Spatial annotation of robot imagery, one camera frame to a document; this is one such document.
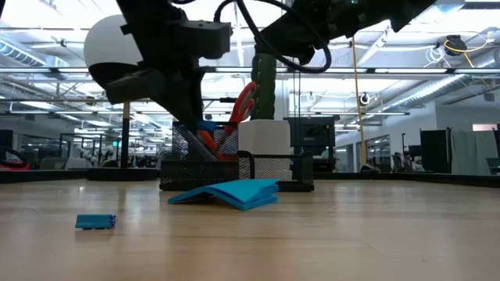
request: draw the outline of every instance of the ceiling duct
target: ceiling duct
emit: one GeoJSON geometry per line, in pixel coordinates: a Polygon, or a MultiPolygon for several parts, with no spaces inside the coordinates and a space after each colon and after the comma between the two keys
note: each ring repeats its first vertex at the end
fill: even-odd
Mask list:
{"type": "Polygon", "coordinates": [[[0,38],[0,54],[15,59],[27,66],[42,67],[45,62],[9,43],[4,38],[0,38]]]}
{"type": "MultiPolygon", "coordinates": [[[[18,47],[21,44],[10,40],[7,37],[0,37],[0,54],[16,60],[29,67],[67,67],[70,66],[68,62],[56,57],[54,55],[37,55],[31,54],[18,47]]],[[[67,74],[63,73],[44,73],[46,77],[56,78],[58,80],[65,80],[68,78],[67,74]]]]}
{"type": "MultiPolygon", "coordinates": [[[[500,67],[500,47],[475,58],[474,64],[477,68],[500,67]]],[[[467,66],[468,63],[461,65],[459,68],[467,66]]],[[[384,111],[393,110],[400,106],[408,108],[416,105],[422,105],[449,92],[457,91],[472,81],[473,78],[469,74],[459,74],[449,76],[441,80],[428,81],[393,99],[393,102],[384,106],[384,111]]]]}

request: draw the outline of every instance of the desk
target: desk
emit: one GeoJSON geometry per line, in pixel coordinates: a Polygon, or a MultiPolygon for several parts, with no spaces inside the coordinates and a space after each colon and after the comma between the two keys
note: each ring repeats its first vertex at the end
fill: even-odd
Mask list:
{"type": "Polygon", "coordinates": [[[0,185],[0,272],[11,280],[498,280],[500,190],[317,181],[241,212],[168,205],[158,183],[0,185]],[[115,229],[76,231],[79,213],[115,229]]]}

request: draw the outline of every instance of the folded blue towel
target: folded blue towel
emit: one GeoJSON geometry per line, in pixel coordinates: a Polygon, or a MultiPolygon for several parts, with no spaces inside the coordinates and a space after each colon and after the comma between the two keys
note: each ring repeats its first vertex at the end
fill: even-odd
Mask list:
{"type": "Polygon", "coordinates": [[[216,196],[243,211],[259,207],[264,204],[274,203],[278,197],[278,180],[235,180],[227,183],[213,184],[199,187],[183,194],[172,197],[169,204],[198,201],[207,197],[216,196]]]}

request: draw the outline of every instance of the red scissors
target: red scissors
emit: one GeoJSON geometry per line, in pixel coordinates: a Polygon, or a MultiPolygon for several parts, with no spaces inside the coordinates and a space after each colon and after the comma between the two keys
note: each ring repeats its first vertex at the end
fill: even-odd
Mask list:
{"type": "MultiPolygon", "coordinates": [[[[257,89],[257,83],[250,82],[240,93],[236,102],[234,103],[233,112],[231,113],[231,117],[229,118],[229,122],[231,123],[241,123],[243,120],[246,120],[253,112],[255,107],[255,100],[253,96],[255,94],[255,90],[257,89]]],[[[205,144],[209,147],[210,151],[216,156],[217,160],[224,161],[228,160],[228,157],[222,155],[219,150],[223,146],[226,139],[236,130],[236,128],[231,125],[227,125],[224,129],[224,136],[220,139],[219,144],[212,139],[210,134],[207,131],[199,131],[198,135],[203,139],[205,144]]]]}
{"type": "MultiPolygon", "coordinates": [[[[250,82],[243,89],[240,96],[237,98],[234,103],[233,112],[231,113],[231,117],[229,118],[229,122],[232,123],[241,123],[243,120],[246,120],[253,112],[255,107],[255,100],[253,99],[253,95],[257,90],[257,83],[250,82]]],[[[236,129],[232,126],[226,126],[226,135],[229,137],[236,129]]]]}

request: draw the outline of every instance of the black mesh basket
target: black mesh basket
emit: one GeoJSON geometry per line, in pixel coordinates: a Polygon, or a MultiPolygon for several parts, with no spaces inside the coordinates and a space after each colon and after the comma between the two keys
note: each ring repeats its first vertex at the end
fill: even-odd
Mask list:
{"type": "Polygon", "coordinates": [[[313,153],[301,155],[252,155],[240,151],[240,179],[278,179],[280,191],[314,190],[313,153]]]}
{"type": "Polygon", "coordinates": [[[238,162],[163,161],[161,190],[192,190],[239,179],[238,162]]]}
{"type": "Polygon", "coordinates": [[[172,161],[163,161],[161,190],[192,190],[215,183],[239,179],[238,125],[217,122],[210,137],[220,149],[213,152],[198,135],[175,122],[172,132],[172,161]],[[233,128],[230,135],[226,127],[233,128]]]}
{"type": "Polygon", "coordinates": [[[173,123],[172,157],[179,161],[237,161],[238,160],[238,124],[216,122],[217,128],[209,135],[213,143],[220,147],[213,153],[205,145],[203,139],[187,131],[179,122],[173,123]],[[232,128],[228,134],[226,128],[232,128]]]}

